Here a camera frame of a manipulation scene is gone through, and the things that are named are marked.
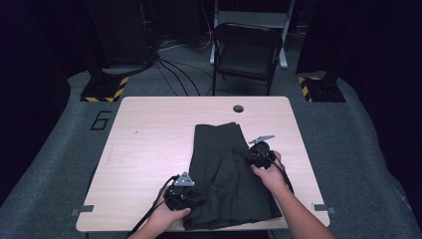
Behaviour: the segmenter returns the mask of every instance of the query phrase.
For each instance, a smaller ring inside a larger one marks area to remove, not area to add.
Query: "dark green fabric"
[[[248,155],[249,147],[238,124],[195,127],[189,174],[195,190],[206,200],[185,217],[186,230],[216,229],[282,216],[270,191],[253,173]]]

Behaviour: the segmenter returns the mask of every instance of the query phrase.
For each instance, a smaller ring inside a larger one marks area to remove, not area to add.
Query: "black cable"
[[[173,71],[171,71],[168,67],[166,67],[166,66],[165,66],[165,65],[161,62],[161,60],[160,60],[159,58],[157,58],[157,62],[158,62],[159,64],[161,64],[161,66],[162,66],[163,68],[167,69],[167,71],[169,71],[170,73],[172,73],[172,74],[174,75],[174,77],[175,77],[175,78],[177,79],[177,81],[180,83],[180,86],[182,87],[182,89],[183,89],[183,91],[184,91],[184,93],[185,93],[186,97],[188,97],[188,94],[187,94],[187,92],[186,92],[186,89],[185,89],[185,87],[184,87],[183,83],[180,81],[179,77],[177,77],[177,75],[176,75]]]
[[[189,80],[189,82],[193,85],[193,87],[195,88],[195,90],[196,90],[196,93],[198,94],[198,97],[200,97],[201,96],[201,94],[199,93],[199,91],[198,91],[198,88],[196,87],[196,85],[195,85],[195,83],[192,81],[192,79],[190,79],[190,77],[189,76],[187,76],[186,75],[186,73],[185,72],[183,72],[179,67],[177,67],[177,66],[175,66],[174,64],[172,64],[172,63],[170,63],[169,61],[166,61],[166,60],[164,60],[164,59],[161,59],[160,57],[158,57],[158,59],[160,60],[160,61],[163,61],[163,62],[165,62],[165,63],[167,63],[167,64],[169,64],[170,66],[172,66],[172,67],[174,67],[175,69],[177,69],[177,70],[179,70],[179,72],[181,72],[188,80]]]
[[[277,159],[277,161],[280,163],[281,166],[283,166],[282,161],[274,154],[274,157]]]
[[[208,75],[208,77],[210,77],[210,79],[211,79],[211,81],[212,81],[212,76],[211,76],[211,74],[209,74],[207,71],[205,71],[205,70],[203,70],[203,69],[200,69],[200,68],[197,68],[197,67],[191,66],[191,65],[189,65],[189,64],[185,64],[185,63],[179,63],[179,62],[170,61],[170,60],[166,60],[166,61],[167,61],[167,62],[174,63],[174,64],[179,64],[179,65],[187,66],[187,67],[190,67],[190,68],[196,69],[196,70],[198,70],[198,71],[204,72],[205,74],[207,74],[207,75]],[[205,96],[208,96],[208,93],[210,93],[211,89],[212,89],[212,84],[211,84],[210,89],[208,89],[208,92],[205,94]]]
[[[152,65],[153,65],[153,62],[147,62],[147,63],[144,63],[141,66],[141,68],[133,70],[133,71],[129,71],[129,72],[125,72],[125,73],[117,73],[117,74],[110,74],[110,73],[106,73],[106,74],[109,75],[109,76],[112,76],[112,77],[130,77],[130,76],[133,76],[135,74],[138,74],[138,73],[141,73],[141,72],[147,70]]]
[[[293,186],[292,186],[292,183],[291,183],[291,181],[289,180],[289,177],[288,177],[288,175],[286,174],[286,172],[285,172],[285,170],[284,169],[282,169],[281,167],[279,167],[278,165],[276,165],[266,154],[264,154],[263,152],[261,152],[261,151],[259,151],[259,150],[257,150],[257,149],[253,149],[254,151],[256,151],[256,152],[258,152],[258,153],[260,153],[264,158],[266,158],[269,162],[270,162],[270,164],[272,164],[272,165],[274,165],[278,170],[279,170],[279,172],[282,174],[282,176],[283,176],[283,179],[285,180],[285,183],[288,185],[288,188],[289,188],[289,190],[291,191],[291,193],[292,194],[295,194],[295,191],[293,190]]]
[[[270,230],[270,231],[271,231],[271,234],[273,234],[273,239],[277,239],[276,235],[274,234],[274,231],[273,230]]]
[[[173,46],[176,45],[176,42],[177,42],[177,40],[175,40],[175,39],[167,40],[166,42],[164,42],[164,40],[162,40],[159,43],[159,50],[169,48],[169,47],[173,47]]]
[[[159,73],[161,73],[162,78],[164,79],[165,83],[167,84],[168,88],[170,88],[170,90],[178,97],[177,93],[174,92],[173,88],[171,87],[171,85],[168,83],[167,78],[165,78],[164,74],[161,72],[161,69],[159,68],[159,65],[157,63],[157,68]]]
[[[164,201],[162,201],[160,204],[156,205],[161,194],[162,191],[164,191],[165,187],[167,186],[168,182],[170,182],[171,180],[176,180],[177,178],[179,178],[180,175],[176,175],[176,176],[172,176],[170,178],[168,178],[168,180],[164,183],[164,185],[159,189],[158,195],[155,198],[154,202],[152,203],[151,208],[149,208],[149,210],[145,213],[145,215],[142,217],[142,219],[139,220],[138,223],[136,223],[136,225],[133,227],[133,229],[127,234],[127,237],[130,237],[131,235],[133,235],[133,233],[135,233],[137,231],[137,229],[139,229],[139,227],[143,224],[143,222],[145,222],[145,220],[152,214],[152,212],[159,207]]]

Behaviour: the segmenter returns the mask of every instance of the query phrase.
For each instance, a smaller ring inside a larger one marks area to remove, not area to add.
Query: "black folding chair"
[[[267,96],[270,94],[274,72],[279,63],[283,47],[282,36],[275,30],[223,23],[213,31],[215,96],[216,75],[234,76],[266,82]]]

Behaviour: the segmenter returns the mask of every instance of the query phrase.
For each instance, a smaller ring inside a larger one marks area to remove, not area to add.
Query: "cable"
[[[117,74],[106,73],[106,74],[112,77],[130,77],[130,76],[133,76],[135,74],[145,71],[146,69],[150,68],[152,65],[153,65],[153,62],[148,62],[148,63],[144,63],[141,68],[130,71],[130,72],[117,73]]]
[[[180,83],[180,86],[182,87],[182,89],[183,89],[183,91],[184,91],[184,93],[185,93],[186,97],[188,97],[188,94],[187,94],[187,92],[186,92],[186,89],[185,89],[185,87],[184,87],[183,83],[180,81],[179,77],[177,77],[177,75],[176,75],[173,71],[171,71],[168,67],[166,67],[166,66],[165,66],[165,65],[161,62],[161,60],[160,60],[159,58],[157,58],[157,62],[158,62],[159,64],[161,64],[161,66],[162,66],[163,68],[167,69],[167,71],[169,71],[170,73],[172,73],[172,74],[173,74],[173,76],[174,76],[174,77],[177,79],[177,81]]]
[[[186,75],[186,73],[185,72],[183,72],[180,68],[178,68],[177,66],[175,66],[174,64],[172,64],[172,63],[170,63],[169,61],[166,61],[166,60],[164,60],[164,59],[161,59],[160,57],[158,57],[159,58],[159,60],[161,60],[161,61],[163,61],[163,62],[165,62],[165,63],[167,63],[167,64],[169,64],[170,66],[172,66],[172,67],[174,67],[175,69],[177,69],[177,70],[179,70],[179,72],[181,72],[188,80],[189,80],[189,82],[193,85],[193,87],[195,88],[195,90],[196,90],[196,93],[198,94],[198,97],[200,97],[201,96],[201,94],[199,93],[199,90],[198,90],[198,88],[196,87],[196,85],[195,85],[195,83],[192,81],[192,79],[190,79],[190,77],[189,76],[187,76]]]
[[[170,49],[172,49],[172,48],[178,48],[178,47],[189,47],[189,46],[192,46],[193,44],[181,44],[181,45],[174,45],[174,46],[171,46],[171,47],[167,47],[167,48],[164,48],[164,49],[160,49],[160,50],[157,50],[157,52],[162,52],[162,51],[166,51],[166,50],[170,50]]]
[[[187,67],[190,67],[190,68],[196,69],[196,70],[198,70],[198,71],[204,72],[205,74],[207,74],[207,75],[208,75],[208,77],[210,77],[210,79],[211,79],[211,81],[212,81],[212,76],[211,76],[211,74],[209,74],[207,71],[205,71],[205,70],[203,70],[203,69],[200,69],[200,68],[197,68],[197,67],[191,66],[191,65],[189,65],[189,64],[179,63],[179,62],[175,62],[175,61],[169,61],[169,60],[167,60],[167,62],[171,62],[171,63],[174,63],[174,64],[183,65],[183,66],[187,66]],[[207,93],[206,93],[204,96],[208,96],[208,94],[211,92],[211,89],[212,89],[212,84],[211,84],[211,87],[208,89]]]
[[[163,41],[159,44],[159,48],[161,49],[161,48],[173,47],[174,43],[176,43],[176,42],[177,42],[177,40],[174,40],[174,39],[166,40],[165,42]]]
[[[236,12],[239,10],[239,0],[236,1]]]
[[[161,73],[162,78],[164,79],[165,83],[167,84],[168,88],[170,88],[170,90],[178,97],[177,93],[174,92],[173,88],[171,87],[171,85],[168,83],[167,79],[165,78],[164,74],[161,72],[161,69],[159,68],[158,62],[157,62],[157,68],[159,73]]]
[[[286,174],[286,172],[285,172],[285,170],[284,169],[281,169],[278,165],[276,165],[266,154],[264,154],[263,152],[261,152],[261,151],[259,151],[259,150],[257,150],[257,149],[253,149],[254,151],[256,151],[256,152],[258,152],[258,153],[260,153],[264,158],[266,158],[269,162],[270,162],[270,164],[272,164],[272,165],[274,165],[278,170],[279,170],[279,172],[282,174],[282,176],[283,176],[283,179],[285,180],[285,183],[288,185],[288,188],[289,188],[289,190],[291,191],[291,193],[292,194],[295,194],[295,191],[293,190],[293,186],[292,186],[292,183],[291,183],[291,181],[289,180],[289,177],[288,177],[288,175]]]
[[[273,239],[277,239],[276,235],[274,234],[274,231],[273,230],[270,230],[270,231],[271,231],[271,234],[273,234]]]
[[[161,203],[159,203],[158,205],[157,202],[162,194],[162,192],[164,191],[165,187],[167,186],[168,182],[170,182],[171,180],[176,180],[180,175],[176,175],[176,176],[172,176],[170,178],[168,178],[168,180],[164,183],[164,185],[159,189],[158,195],[155,198],[154,202],[152,203],[151,208],[149,208],[149,210],[145,213],[145,215],[142,217],[142,219],[139,220],[139,222],[133,227],[133,229],[127,234],[127,237],[130,237],[131,235],[133,235],[133,233],[135,233],[137,231],[137,229],[139,229],[139,227],[143,224],[143,222],[145,222],[145,220],[152,214],[152,212],[159,207],[164,201],[162,201]]]
[[[280,163],[280,165],[283,166],[282,161],[275,154],[274,154],[274,157],[277,159],[277,161]]]
[[[195,48],[196,50],[199,50],[199,51],[204,50],[205,48],[207,48],[208,45],[210,45],[211,40],[212,40],[211,27],[210,27],[210,23],[208,22],[207,14],[205,13],[204,2],[202,0],[201,0],[201,6],[202,6],[202,13],[204,14],[205,22],[207,23],[207,27],[208,27],[209,39],[208,39],[208,43],[204,47],[202,47],[202,48]]]

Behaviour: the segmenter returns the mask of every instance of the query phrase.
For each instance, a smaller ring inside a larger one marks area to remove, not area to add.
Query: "hole in table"
[[[235,106],[233,106],[233,111],[234,111],[235,113],[242,113],[242,112],[243,112],[243,110],[244,110],[244,108],[243,108],[242,106],[239,106],[239,105],[235,105]]]

